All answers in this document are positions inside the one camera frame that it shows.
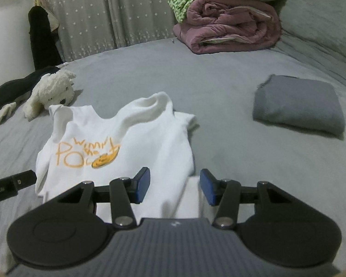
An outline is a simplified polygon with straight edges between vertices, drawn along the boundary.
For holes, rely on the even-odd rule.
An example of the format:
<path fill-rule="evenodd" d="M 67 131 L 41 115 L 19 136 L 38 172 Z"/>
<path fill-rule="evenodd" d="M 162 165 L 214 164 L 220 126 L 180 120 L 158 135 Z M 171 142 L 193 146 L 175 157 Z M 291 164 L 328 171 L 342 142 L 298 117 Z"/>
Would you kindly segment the folded mauve comforter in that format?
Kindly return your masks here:
<path fill-rule="evenodd" d="M 281 36 L 275 9 L 258 0 L 194 0 L 173 33 L 195 54 L 267 49 Z"/>

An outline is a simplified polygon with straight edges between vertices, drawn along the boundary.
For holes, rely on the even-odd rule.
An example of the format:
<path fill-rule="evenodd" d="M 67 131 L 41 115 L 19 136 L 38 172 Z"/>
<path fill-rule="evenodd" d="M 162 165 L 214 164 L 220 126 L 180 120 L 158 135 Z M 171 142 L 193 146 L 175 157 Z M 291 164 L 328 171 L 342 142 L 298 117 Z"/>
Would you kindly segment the grey bed blanket roll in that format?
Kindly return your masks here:
<path fill-rule="evenodd" d="M 346 0 L 287 0 L 275 51 L 309 64 L 346 86 Z"/>

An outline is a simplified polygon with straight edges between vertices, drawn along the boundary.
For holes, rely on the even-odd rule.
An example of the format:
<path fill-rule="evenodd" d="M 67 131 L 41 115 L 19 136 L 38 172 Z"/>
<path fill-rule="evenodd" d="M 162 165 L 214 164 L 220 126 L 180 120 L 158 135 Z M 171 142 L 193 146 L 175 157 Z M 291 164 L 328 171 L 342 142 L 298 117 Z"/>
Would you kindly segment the black hanging garment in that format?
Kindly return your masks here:
<path fill-rule="evenodd" d="M 62 64 L 46 10 L 41 6 L 34 6 L 30 9 L 28 17 L 30 46 L 35 69 L 40 70 L 47 66 Z"/>

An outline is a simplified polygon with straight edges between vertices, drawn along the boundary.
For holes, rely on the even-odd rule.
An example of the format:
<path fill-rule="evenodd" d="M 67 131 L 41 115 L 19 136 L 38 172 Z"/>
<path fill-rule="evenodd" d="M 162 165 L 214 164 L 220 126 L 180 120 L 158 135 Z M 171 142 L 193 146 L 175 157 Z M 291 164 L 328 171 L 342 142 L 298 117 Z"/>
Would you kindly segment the white plush dog toy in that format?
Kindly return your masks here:
<path fill-rule="evenodd" d="M 75 78 L 76 75 L 67 69 L 43 75 L 25 102 L 25 118 L 31 121 L 43 110 L 48 110 L 51 105 L 69 105 L 75 97 L 73 89 Z"/>

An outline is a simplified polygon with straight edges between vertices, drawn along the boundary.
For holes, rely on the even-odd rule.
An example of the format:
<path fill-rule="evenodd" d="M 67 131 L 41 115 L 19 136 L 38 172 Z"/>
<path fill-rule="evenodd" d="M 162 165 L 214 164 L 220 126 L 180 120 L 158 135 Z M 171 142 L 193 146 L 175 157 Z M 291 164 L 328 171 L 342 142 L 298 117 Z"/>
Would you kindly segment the cream cloth under black garment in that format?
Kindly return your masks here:
<path fill-rule="evenodd" d="M 15 110 L 15 108 L 17 107 L 17 103 L 16 102 L 12 102 L 9 104 L 6 104 L 5 106 L 3 106 L 0 109 L 0 123 L 8 117 L 11 117 L 13 111 Z"/>

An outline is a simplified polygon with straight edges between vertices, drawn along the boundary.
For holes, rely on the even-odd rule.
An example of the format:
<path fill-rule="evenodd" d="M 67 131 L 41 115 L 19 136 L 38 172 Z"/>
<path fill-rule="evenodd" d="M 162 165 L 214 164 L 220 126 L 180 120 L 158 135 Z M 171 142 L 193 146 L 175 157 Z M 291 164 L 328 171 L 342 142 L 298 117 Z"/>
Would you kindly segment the white Pooh sweatshirt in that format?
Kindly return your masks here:
<path fill-rule="evenodd" d="M 196 117 L 176 111 L 166 93 L 136 99 L 108 119 L 92 106 L 54 105 L 49 113 L 53 131 L 35 166 L 35 192 L 44 201 L 83 181 L 105 186 L 146 167 L 150 186 L 144 201 L 132 205 L 137 219 L 199 216 L 189 142 Z"/>

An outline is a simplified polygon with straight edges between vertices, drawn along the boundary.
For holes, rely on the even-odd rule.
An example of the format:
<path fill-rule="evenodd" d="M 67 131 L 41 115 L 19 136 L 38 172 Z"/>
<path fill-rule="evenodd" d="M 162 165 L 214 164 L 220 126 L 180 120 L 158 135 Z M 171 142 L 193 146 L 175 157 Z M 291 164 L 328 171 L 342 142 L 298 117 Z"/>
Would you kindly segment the black garment on bed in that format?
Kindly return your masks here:
<path fill-rule="evenodd" d="M 24 78 L 14 79 L 3 83 L 0 86 L 0 110 L 3 106 L 14 102 L 20 96 L 33 90 L 44 74 L 52 74 L 58 70 L 59 68 L 57 66 L 47 66 L 46 68 L 30 73 Z"/>

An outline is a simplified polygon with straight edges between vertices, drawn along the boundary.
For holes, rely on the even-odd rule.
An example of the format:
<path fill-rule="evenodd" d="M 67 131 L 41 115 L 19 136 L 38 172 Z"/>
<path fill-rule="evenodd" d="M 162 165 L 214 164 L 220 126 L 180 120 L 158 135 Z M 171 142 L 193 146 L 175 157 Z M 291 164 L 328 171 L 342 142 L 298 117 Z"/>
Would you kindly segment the folded grey garment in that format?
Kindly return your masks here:
<path fill-rule="evenodd" d="M 324 81 L 272 74 L 257 87 L 252 117 L 258 121 L 341 136 L 346 128 L 334 87 Z"/>

